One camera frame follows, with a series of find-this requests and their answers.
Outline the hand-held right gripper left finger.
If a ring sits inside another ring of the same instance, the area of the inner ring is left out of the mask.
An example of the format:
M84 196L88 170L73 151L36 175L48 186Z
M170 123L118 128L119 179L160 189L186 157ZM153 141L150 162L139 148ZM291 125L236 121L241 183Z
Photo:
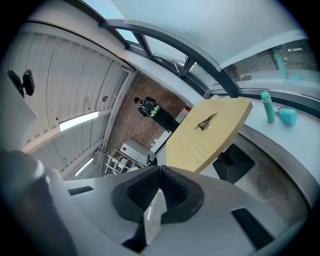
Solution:
M114 187L112 204L123 219L140 223L160 189L160 167L140 168L123 173L120 177L126 180Z

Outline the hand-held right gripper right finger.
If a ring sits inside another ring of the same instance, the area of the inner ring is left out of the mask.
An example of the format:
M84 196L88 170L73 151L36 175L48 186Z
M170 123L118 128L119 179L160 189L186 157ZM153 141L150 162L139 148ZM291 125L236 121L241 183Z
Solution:
M162 224L183 223L189 220L202 206L204 191L195 181L173 169L160 167L160 187L166 203Z

